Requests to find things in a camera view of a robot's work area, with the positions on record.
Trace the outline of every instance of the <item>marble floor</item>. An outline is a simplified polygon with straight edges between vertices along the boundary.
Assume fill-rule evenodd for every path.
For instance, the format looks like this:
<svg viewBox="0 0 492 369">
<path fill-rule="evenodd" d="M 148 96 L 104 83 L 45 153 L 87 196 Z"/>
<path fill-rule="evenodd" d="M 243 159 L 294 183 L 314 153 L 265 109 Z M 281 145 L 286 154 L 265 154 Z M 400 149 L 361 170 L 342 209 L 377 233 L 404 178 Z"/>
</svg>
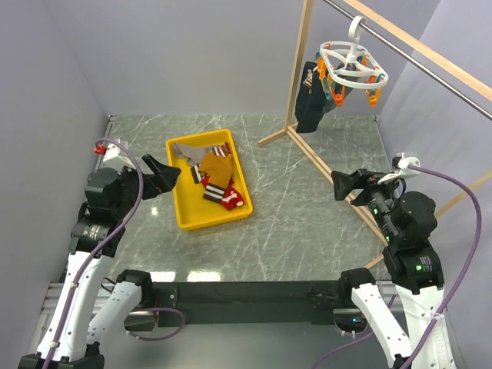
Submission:
<svg viewBox="0 0 492 369">
<path fill-rule="evenodd" d="M 127 226 L 111 271 L 152 272 L 155 281 L 302 281 L 338 279 L 377 257 L 383 247 L 344 201 L 333 199 L 326 178 L 286 137 L 264 147 L 280 115 L 115 116 L 109 137 L 130 143 L 167 164 L 169 138 L 229 128 L 251 193 L 254 213 L 243 221 L 196 231 L 176 224 L 171 194 L 143 201 Z M 388 169 L 374 116 L 327 115 L 303 135 L 339 171 Z M 371 270 L 387 278 L 383 264 Z"/>
</svg>

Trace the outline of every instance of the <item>yellow tray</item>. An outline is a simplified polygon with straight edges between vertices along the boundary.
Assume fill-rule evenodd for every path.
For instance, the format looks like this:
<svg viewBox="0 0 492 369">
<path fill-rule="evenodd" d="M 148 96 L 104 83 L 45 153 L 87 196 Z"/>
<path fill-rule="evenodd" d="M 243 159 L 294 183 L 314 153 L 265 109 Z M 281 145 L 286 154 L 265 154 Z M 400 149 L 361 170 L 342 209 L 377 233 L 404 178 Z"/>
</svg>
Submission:
<svg viewBox="0 0 492 369">
<path fill-rule="evenodd" d="M 201 184 L 195 184 L 193 182 L 190 165 L 188 165 L 185 158 L 178 158 L 172 151 L 172 144 L 175 142 L 195 147 L 222 145 L 224 142 L 227 142 L 233 156 L 233 186 L 242 194 L 244 205 L 229 211 L 219 204 L 215 204 L 212 201 L 202 198 L 201 196 L 203 196 L 204 187 Z M 166 149 L 168 152 L 169 165 L 181 169 L 178 183 L 173 190 L 176 218 L 178 219 L 179 228 L 191 231 L 209 227 L 211 225 L 226 223 L 228 221 L 237 221 L 251 215 L 253 212 L 253 204 L 251 203 L 248 187 L 246 187 L 244 175 L 239 164 L 238 152 L 234 146 L 231 131 L 228 129 L 221 129 L 196 135 L 171 138 L 166 142 Z"/>
</svg>

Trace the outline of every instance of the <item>wooden rack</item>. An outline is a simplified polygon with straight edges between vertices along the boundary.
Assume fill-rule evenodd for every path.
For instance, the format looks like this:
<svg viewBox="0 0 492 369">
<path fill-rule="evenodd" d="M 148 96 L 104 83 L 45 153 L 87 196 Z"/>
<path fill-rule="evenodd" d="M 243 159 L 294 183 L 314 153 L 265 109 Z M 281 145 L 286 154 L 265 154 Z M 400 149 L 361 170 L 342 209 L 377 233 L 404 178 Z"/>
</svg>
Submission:
<svg viewBox="0 0 492 369">
<path fill-rule="evenodd" d="M 345 11 L 339 5 L 332 2 L 331 0 L 323 0 L 323 1 L 329 4 L 330 6 L 332 6 L 333 8 L 335 8 L 336 10 L 338 10 L 340 13 L 347 16 L 348 18 L 353 18 L 353 16 L 349 12 Z M 443 70 L 447 71 L 454 77 L 459 78 L 466 85 L 471 87 L 473 90 L 475 90 L 476 92 L 480 93 L 481 95 L 492 101 L 492 89 L 487 85 L 485 85 L 483 82 L 477 80 L 474 76 L 468 74 L 463 69 L 459 68 L 451 61 L 443 57 L 442 55 L 439 55 L 437 52 L 435 52 L 434 50 L 432 50 L 431 48 L 429 48 L 428 46 L 426 46 L 416 38 L 413 38 L 411 35 L 403 31 L 402 29 L 398 28 L 396 25 L 389 22 L 387 19 L 383 18 L 381 15 L 376 13 L 374 10 L 368 8 L 366 5 L 362 4 L 358 0 L 344 0 L 344 2 L 346 2 L 353 8 L 357 9 L 359 12 L 367 16 L 369 19 L 376 22 L 382 28 L 385 28 L 387 31 L 389 31 L 395 37 L 399 38 L 401 41 L 407 43 L 415 50 L 418 50 L 420 53 L 422 53 L 422 55 L 427 57 L 436 65 L 442 67 Z M 277 138 L 287 135 L 305 153 L 305 155 L 309 158 L 309 160 L 311 160 L 311 162 L 316 166 L 316 168 L 319 169 L 319 171 L 323 174 L 323 176 L 325 176 L 326 179 L 333 184 L 330 167 L 323 161 L 323 159 L 321 159 L 316 154 L 316 152 L 309 146 L 309 144 L 306 143 L 306 141 L 295 131 L 295 128 L 297 127 L 297 123 L 293 124 L 292 122 L 292 111 L 294 110 L 296 92 L 298 90 L 298 85 L 299 85 L 302 59 L 304 56 L 304 48 L 306 45 L 306 40 L 308 38 L 309 24 L 311 22 L 311 15 L 313 12 L 313 4 L 314 4 L 314 0 L 304 0 L 302 14 L 301 14 L 301 24 L 299 27 L 299 34 L 298 34 L 298 42 L 297 42 L 296 52 L 294 56 L 294 67 L 292 69 L 291 88 L 289 90 L 288 104 L 285 112 L 284 127 L 280 131 L 275 132 L 274 134 L 261 139 L 260 141 L 258 141 L 258 144 L 260 146 L 263 146 L 269 142 L 276 140 Z M 391 44 L 388 40 L 386 40 L 386 38 L 383 38 L 381 35 L 376 33 L 371 28 L 368 28 L 367 26 L 364 26 L 364 28 L 368 30 L 372 35 L 375 35 L 380 41 L 385 43 L 388 47 L 392 48 L 393 50 L 398 52 L 398 54 L 406 58 L 409 62 L 416 65 L 424 73 L 431 76 L 435 81 L 437 81 L 445 88 L 453 92 L 458 98 L 461 98 L 463 101 L 468 103 L 472 108 L 475 108 L 482 115 L 492 120 L 492 114 L 486 111 L 485 109 L 483 109 L 481 106 L 479 106 L 475 101 L 469 99 L 466 95 L 464 95 L 456 88 L 448 84 L 442 78 L 437 77 L 431 70 L 427 69 L 427 67 L 424 67 L 422 64 L 420 64 L 418 61 L 413 59 L 411 56 L 401 51 L 399 48 L 397 48 L 396 46 Z M 477 189 L 483 183 L 488 181 L 490 178 L 492 178 L 492 170 L 488 171 L 482 177 L 477 179 L 470 186 L 470 188 Z M 443 206 L 442 208 L 436 211 L 436 216 L 440 217 L 446 211 L 449 211 L 453 206 L 455 206 L 455 204 L 457 204 L 459 201 L 465 198 L 465 196 L 466 194 L 463 192 L 458 196 L 456 196 L 455 198 L 453 198 L 449 203 L 447 203 L 445 206 Z M 350 204 L 354 198 L 355 196 L 353 194 L 350 194 L 347 196 L 346 201 Z M 378 226 L 376 225 L 374 219 L 372 218 L 369 210 L 367 210 L 366 207 L 355 207 L 353 205 L 351 205 L 351 207 L 362 218 L 362 220 L 367 224 L 367 226 L 376 234 L 376 236 L 379 239 L 381 239 L 383 242 L 386 242 L 384 240 L 384 236 L 382 235 L 382 233 L 380 233 Z M 369 264 L 367 264 L 366 268 L 372 268 L 382 260 L 383 260 L 383 256 L 380 255 L 377 258 L 375 258 L 373 261 L 371 261 Z"/>
</svg>

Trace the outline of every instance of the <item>white wall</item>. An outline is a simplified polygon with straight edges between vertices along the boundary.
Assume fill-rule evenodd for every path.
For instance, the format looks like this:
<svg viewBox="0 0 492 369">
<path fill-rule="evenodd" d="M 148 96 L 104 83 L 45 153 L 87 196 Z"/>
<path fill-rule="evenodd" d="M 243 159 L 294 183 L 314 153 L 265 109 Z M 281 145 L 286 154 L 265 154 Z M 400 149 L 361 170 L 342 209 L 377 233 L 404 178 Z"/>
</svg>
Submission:
<svg viewBox="0 0 492 369">
<path fill-rule="evenodd" d="M 70 230 L 107 118 L 42 2 L 0 2 L 0 358 L 17 367 Z"/>
<path fill-rule="evenodd" d="M 421 41 L 434 48 L 472 75 L 492 85 L 487 60 L 492 57 L 488 0 L 471 0 L 464 11 L 459 0 L 441 2 Z M 424 61 L 418 53 L 414 55 Z M 492 103 L 471 91 L 428 61 L 438 74 L 492 111 Z M 492 121 L 477 113 L 438 83 L 407 65 L 381 113 L 379 122 L 387 153 L 417 152 L 421 163 L 470 184 L 490 170 L 492 155 Z M 460 192 L 459 188 L 427 175 L 409 183 L 422 191 L 438 206 Z M 484 228 L 477 255 L 462 288 L 450 304 L 450 316 L 457 339 L 469 368 L 490 367 L 490 335 L 487 317 L 492 309 L 492 181 L 477 191 L 484 215 Z M 432 237 L 443 262 L 444 277 L 449 288 L 464 263 L 474 234 L 474 208 L 470 200 L 462 201 L 439 219 Z"/>
<path fill-rule="evenodd" d="M 438 2 L 364 1 L 417 38 Z M 45 3 L 107 113 L 284 114 L 302 0 Z M 306 57 L 347 40 L 349 24 L 316 0 Z M 360 92 L 338 113 L 378 114 L 405 64 L 372 36 L 362 40 L 391 82 L 376 109 Z"/>
</svg>

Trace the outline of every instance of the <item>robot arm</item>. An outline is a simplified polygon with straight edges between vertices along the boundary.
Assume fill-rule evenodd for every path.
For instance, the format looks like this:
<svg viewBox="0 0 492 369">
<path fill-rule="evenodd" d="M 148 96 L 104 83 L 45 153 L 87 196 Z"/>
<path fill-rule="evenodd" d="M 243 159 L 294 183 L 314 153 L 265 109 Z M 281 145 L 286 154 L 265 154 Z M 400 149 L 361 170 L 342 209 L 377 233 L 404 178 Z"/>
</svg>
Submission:
<svg viewBox="0 0 492 369">
<path fill-rule="evenodd" d="M 444 297 L 440 259 L 428 241 L 437 227 L 435 203 L 415 191 L 395 198 L 396 180 L 418 174 L 408 165 L 418 166 L 420 162 L 403 153 L 394 158 L 393 164 L 395 172 L 388 175 L 365 169 L 358 169 L 351 175 L 333 171 L 331 175 L 335 200 L 345 199 L 354 189 L 362 190 L 351 203 L 369 208 L 387 240 L 388 246 L 383 251 L 384 263 L 403 304 L 409 337 L 382 301 L 368 270 L 342 273 L 341 291 L 344 291 L 346 299 L 350 296 L 351 303 L 364 313 L 386 354 L 388 367 L 401 367 L 417 346 L 431 319 L 437 319 L 413 365 L 417 369 L 453 368 L 456 364 L 450 349 L 446 321 L 444 316 L 434 313 Z"/>
<path fill-rule="evenodd" d="M 108 234 L 121 227 L 138 194 L 137 172 L 128 158 L 119 149 L 116 150 L 115 145 L 109 145 L 108 149 L 99 146 L 96 152 L 101 155 L 108 153 L 103 159 L 106 166 L 88 176 L 85 187 L 87 201 L 82 205 L 78 222 L 71 232 L 67 277 L 52 322 L 37 353 L 23 357 L 19 369 L 47 367 L 45 361 L 53 348 L 55 351 L 50 360 L 50 369 L 103 368 L 104 357 L 100 351 L 105 349 L 118 329 L 123 329 L 128 314 L 138 305 L 141 308 L 155 305 L 150 274 L 125 271 L 118 276 L 111 297 L 91 319 L 99 286 L 113 263 L 118 243 L 125 233 L 124 227 L 90 260 L 79 283 L 73 283 L 74 276 L 91 252 Z M 175 186 L 181 170 L 163 165 L 150 155 L 142 159 L 153 172 L 151 175 L 143 175 L 142 198 L 155 198 L 169 192 Z M 74 297 L 64 317 L 63 310 L 70 290 L 74 290 Z M 58 327 L 61 335 L 55 341 Z"/>
</svg>

